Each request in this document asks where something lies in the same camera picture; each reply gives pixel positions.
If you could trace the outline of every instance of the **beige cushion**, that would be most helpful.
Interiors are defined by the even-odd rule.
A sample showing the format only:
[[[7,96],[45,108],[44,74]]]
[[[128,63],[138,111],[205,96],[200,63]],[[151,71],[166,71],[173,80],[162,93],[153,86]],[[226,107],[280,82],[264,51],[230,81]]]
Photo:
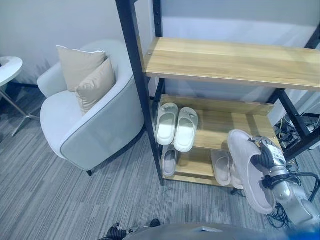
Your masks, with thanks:
[[[115,73],[108,58],[75,88],[82,113],[86,114],[115,84]]]
[[[67,89],[74,92],[75,88],[106,59],[104,51],[86,52],[56,46]]]

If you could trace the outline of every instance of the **wall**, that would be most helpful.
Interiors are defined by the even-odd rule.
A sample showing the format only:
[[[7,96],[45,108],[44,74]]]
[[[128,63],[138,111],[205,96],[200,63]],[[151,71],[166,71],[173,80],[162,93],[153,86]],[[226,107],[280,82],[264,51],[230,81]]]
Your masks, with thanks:
[[[320,22],[319,0],[162,0],[163,36],[303,48]],[[167,80],[173,95],[266,101],[272,88]]]
[[[135,4],[144,52],[154,36],[151,3]],[[115,0],[2,0],[0,23],[0,56],[23,60],[16,79],[27,84],[36,84],[58,62],[56,45],[77,49],[104,38],[124,39]]]

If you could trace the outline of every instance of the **slipper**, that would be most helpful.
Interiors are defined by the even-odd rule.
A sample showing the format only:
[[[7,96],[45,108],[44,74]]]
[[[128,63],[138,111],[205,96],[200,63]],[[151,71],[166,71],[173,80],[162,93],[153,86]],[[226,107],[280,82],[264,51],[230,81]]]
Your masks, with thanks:
[[[258,146],[248,141],[251,137],[244,131],[232,130],[228,135],[228,147],[249,204],[258,213],[270,214],[276,206],[276,199],[272,191],[261,184],[264,172],[268,171],[257,169],[251,162],[254,155],[261,155]]]
[[[231,175],[231,185],[236,189],[240,189],[240,190],[244,189],[239,173],[237,172],[235,162],[232,158],[230,160],[230,175]]]
[[[231,175],[228,153],[221,150],[211,150],[211,161],[216,181],[221,186],[229,185],[231,183]]]
[[[198,127],[198,115],[190,107],[180,110],[178,124],[174,137],[174,147],[182,153],[189,152],[194,146],[195,136]]]
[[[176,163],[177,163],[177,150],[174,146],[169,145],[164,147],[162,154],[162,170],[163,175],[170,177],[176,172]]]
[[[161,145],[169,145],[175,138],[178,106],[166,103],[160,107],[156,124],[156,141]]]

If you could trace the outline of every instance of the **armchair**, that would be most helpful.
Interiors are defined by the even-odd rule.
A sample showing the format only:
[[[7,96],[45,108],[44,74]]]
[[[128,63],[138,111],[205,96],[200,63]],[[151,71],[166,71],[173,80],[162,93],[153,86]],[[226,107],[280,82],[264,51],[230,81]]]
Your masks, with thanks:
[[[84,46],[87,52],[105,51],[115,72],[114,87],[85,115],[74,92],[67,91],[61,64],[38,78],[47,97],[41,128],[52,150],[62,159],[87,171],[118,152],[141,131],[144,117],[124,42],[100,40]]]

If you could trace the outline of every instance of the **side table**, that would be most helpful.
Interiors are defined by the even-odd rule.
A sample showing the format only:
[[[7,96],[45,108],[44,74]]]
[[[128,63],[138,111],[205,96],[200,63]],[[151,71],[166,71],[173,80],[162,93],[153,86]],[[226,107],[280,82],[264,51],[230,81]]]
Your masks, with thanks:
[[[23,61],[19,57],[4,56],[0,57],[0,87],[13,80],[22,70]],[[18,127],[13,131],[12,137],[20,130],[26,119],[33,119],[40,121],[38,116],[34,116],[30,113],[23,111],[4,91],[0,88],[0,96],[7,100],[12,106],[14,106],[22,115],[23,120]]]

